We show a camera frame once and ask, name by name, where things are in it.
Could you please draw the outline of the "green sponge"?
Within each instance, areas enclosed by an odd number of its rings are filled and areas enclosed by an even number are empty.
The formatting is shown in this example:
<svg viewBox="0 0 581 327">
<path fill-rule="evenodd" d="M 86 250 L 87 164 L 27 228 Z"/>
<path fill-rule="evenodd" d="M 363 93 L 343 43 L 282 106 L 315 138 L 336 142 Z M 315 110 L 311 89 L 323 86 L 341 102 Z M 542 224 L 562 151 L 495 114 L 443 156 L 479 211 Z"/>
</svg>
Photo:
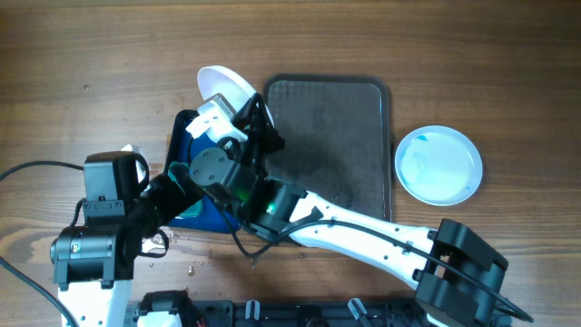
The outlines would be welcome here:
<svg viewBox="0 0 581 327">
<path fill-rule="evenodd" d="M 185 163 L 173 162 L 168 174 L 170 179 L 180 188 L 179 208 L 182 211 L 178 217 L 182 220 L 198 218 L 203 209 L 202 190 L 193 182 L 189 168 Z"/>
</svg>

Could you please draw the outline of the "white plate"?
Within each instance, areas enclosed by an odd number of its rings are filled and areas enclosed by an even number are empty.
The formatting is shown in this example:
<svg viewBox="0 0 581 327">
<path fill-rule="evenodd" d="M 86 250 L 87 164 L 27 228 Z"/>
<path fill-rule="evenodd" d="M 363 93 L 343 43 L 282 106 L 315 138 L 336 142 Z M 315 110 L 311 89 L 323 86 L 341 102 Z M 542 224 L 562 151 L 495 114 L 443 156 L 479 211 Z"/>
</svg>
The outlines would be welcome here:
<svg viewBox="0 0 581 327">
<path fill-rule="evenodd" d="M 434 206 L 466 201 L 484 177 L 477 147 L 463 133 L 443 125 L 407 134 L 396 149 L 394 169 L 410 195 Z"/>
<path fill-rule="evenodd" d="M 240 75 L 221 65 L 203 67 L 197 75 L 197 82 L 203 100 L 222 94 L 236 114 L 257 93 Z"/>
</svg>

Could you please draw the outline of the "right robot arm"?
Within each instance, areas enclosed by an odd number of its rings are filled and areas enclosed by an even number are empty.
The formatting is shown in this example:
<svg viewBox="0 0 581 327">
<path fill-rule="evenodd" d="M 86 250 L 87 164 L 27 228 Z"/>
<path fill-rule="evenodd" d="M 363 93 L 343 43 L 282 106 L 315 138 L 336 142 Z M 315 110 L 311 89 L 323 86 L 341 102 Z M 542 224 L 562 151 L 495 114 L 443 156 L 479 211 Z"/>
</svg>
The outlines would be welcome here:
<svg viewBox="0 0 581 327">
<path fill-rule="evenodd" d="M 507 260 L 467 226 L 389 223 L 343 208 L 298 184 L 292 169 L 350 178 L 318 136 L 284 131 L 260 94 L 204 100 L 187 128 L 212 145 L 190 161 L 192 179 L 242 228 L 270 244 L 294 242 L 341 253 L 407 284 L 430 322 L 489 326 L 506 307 Z"/>
</svg>

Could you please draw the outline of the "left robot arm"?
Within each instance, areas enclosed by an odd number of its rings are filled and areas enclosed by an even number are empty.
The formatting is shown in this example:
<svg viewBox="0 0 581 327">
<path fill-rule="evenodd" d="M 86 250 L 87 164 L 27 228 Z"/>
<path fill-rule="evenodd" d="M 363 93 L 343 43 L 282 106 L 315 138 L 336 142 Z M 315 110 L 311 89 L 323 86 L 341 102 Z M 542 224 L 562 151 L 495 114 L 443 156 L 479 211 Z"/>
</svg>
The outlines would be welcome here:
<svg viewBox="0 0 581 327">
<path fill-rule="evenodd" d="M 64 228 L 50 248 L 64 326 L 123 325 L 143 240 L 204 196 L 184 166 L 173 177 L 140 178 L 144 162 L 122 151 L 84 162 L 84 224 Z"/>
</svg>

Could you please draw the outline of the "grey serving tray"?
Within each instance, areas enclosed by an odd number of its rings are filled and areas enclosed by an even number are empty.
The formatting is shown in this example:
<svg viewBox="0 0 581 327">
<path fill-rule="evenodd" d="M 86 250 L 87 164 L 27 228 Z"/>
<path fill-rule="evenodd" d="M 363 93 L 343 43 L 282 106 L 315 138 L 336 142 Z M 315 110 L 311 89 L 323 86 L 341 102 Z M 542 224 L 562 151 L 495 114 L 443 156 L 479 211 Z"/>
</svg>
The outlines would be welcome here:
<svg viewBox="0 0 581 327">
<path fill-rule="evenodd" d="M 380 79 L 276 74 L 263 96 L 285 140 L 267 159 L 270 175 L 391 221 L 391 94 Z"/>
</svg>

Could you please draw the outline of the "black tub of blue water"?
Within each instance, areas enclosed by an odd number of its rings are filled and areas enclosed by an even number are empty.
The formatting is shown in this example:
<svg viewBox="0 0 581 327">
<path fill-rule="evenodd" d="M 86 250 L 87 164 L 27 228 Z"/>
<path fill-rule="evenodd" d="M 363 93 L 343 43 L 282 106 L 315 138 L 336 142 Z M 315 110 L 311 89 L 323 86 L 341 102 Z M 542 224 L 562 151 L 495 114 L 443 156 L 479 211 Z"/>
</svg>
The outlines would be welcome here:
<svg viewBox="0 0 581 327">
<path fill-rule="evenodd" d="M 196 165 L 193 168 L 190 165 L 195 156 L 203 156 L 208 149 L 215 147 L 216 144 L 206 134 L 193 138 L 192 134 L 186 131 L 186 128 L 197 116 L 198 113 L 195 110 L 182 110 L 176 115 L 163 172 L 173 178 L 172 166 L 183 164 L 189 169 L 192 182 L 203 188 L 203 186 L 209 186 L 210 182 L 217 182 L 218 175 L 216 173 L 213 176 L 210 175 L 208 164 L 203 166 L 198 173 L 194 172 Z M 219 209 L 209 195 L 204 195 L 193 206 L 178 214 L 169 222 L 169 226 L 206 232 L 230 233 L 224 218 L 233 231 L 237 232 L 241 229 L 241 224 L 236 218 Z"/>
</svg>

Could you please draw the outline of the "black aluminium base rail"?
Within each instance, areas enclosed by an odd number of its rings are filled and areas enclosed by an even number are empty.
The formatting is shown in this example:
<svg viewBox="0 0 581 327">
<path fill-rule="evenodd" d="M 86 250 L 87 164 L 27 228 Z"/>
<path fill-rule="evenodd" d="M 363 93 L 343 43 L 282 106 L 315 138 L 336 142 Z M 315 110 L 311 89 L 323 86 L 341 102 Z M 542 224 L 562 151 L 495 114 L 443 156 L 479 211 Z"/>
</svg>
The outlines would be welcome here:
<svg viewBox="0 0 581 327">
<path fill-rule="evenodd" d="M 150 292 L 127 306 L 124 326 L 436 326 L 412 299 L 383 302 L 194 301 L 185 291 Z"/>
</svg>

